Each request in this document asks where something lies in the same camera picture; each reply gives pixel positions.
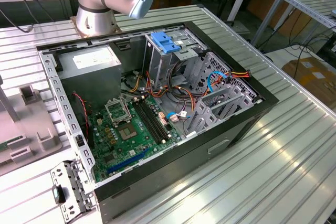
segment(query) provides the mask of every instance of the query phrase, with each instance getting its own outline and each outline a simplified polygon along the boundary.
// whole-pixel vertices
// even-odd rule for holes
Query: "aluminum extrusion table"
[[[324,223],[336,208],[336,115],[205,8],[117,15],[122,30],[193,21],[279,100],[245,139],[112,223]],[[76,39],[69,21],[30,34],[0,30],[0,74],[6,94],[39,89],[62,138],[62,151],[0,177],[3,223],[62,223],[49,170],[74,154],[64,135],[36,45]],[[101,223],[98,211],[78,223]]]
[[[268,26],[282,1],[286,1],[289,6],[280,18],[278,24],[275,26],[275,30],[286,20],[287,16],[290,14],[293,8],[299,9],[327,28],[336,26],[336,18],[331,15],[331,11],[336,9],[336,0],[275,0],[264,21],[261,23],[256,35],[254,36],[251,42],[252,45],[255,46],[258,43],[261,35]]]

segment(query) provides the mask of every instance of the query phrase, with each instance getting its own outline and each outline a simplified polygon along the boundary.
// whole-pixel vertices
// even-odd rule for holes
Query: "blue cable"
[[[224,79],[227,77],[224,73],[222,73],[222,72],[220,72],[220,71],[213,71],[211,74],[209,74],[207,83],[208,83],[208,88],[209,88],[209,90],[210,90],[211,93],[214,92],[214,89],[211,87],[211,83],[210,83],[210,81],[211,81],[211,75],[213,75],[213,74],[215,74],[215,73],[216,73],[216,74],[219,74],[219,75],[222,76]]]
[[[170,112],[166,115],[166,118],[169,119],[172,115],[175,115],[176,112]]]

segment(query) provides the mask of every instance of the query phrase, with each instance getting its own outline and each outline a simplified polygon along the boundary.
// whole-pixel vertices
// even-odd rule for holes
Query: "metal bracket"
[[[63,161],[50,171],[55,202],[60,206],[65,223],[91,211],[96,205],[93,193],[85,194],[80,173],[78,164],[73,161]]]

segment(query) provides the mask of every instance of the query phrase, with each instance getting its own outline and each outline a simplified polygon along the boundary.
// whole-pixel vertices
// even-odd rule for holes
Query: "red wire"
[[[88,114],[87,114],[87,111],[86,111],[86,108],[85,108],[85,104],[84,104],[84,101],[83,99],[77,95],[76,93],[72,93],[73,95],[75,95],[81,102],[82,104],[82,107],[84,109],[84,114],[85,114],[85,124],[86,124],[86,138],[89,137],[89,120],[88,120]]]

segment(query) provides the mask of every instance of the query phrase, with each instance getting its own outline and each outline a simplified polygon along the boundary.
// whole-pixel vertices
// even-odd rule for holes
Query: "ram slot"
[[[161,144],[162,140],[168,140],[167,133],[144,102],[137,103],[134,108],[157,144]]]
[[[142,106],[142,109],[145,111],[145,114],[150,114],[151,115],[151,116],[149,116],[150,120],[153,121],[153,124],[154,124],[155,128],[157,129],[157,131],[160,133],[162,139],[168,140],[167,133],[164,131],[161,123],[158,122],[156,117],[153,115],[150,108],[148,108],[148,106],[144,102],[141,104],[141,106]]]
[[[156,132],[155,128],[151,125],[151,122],[149,121],[148,117],[146,116],[145,112],[142,110],[139,104],[133,105],[135,108],[135,111],[138,113],[139,117],[141,118],[142,122],[148,129],[148,131],[151,133],[152,137],[154,138],[155,142],[157,144],[160,144],[162,141],[162,138],[160,138],[160,135]]]

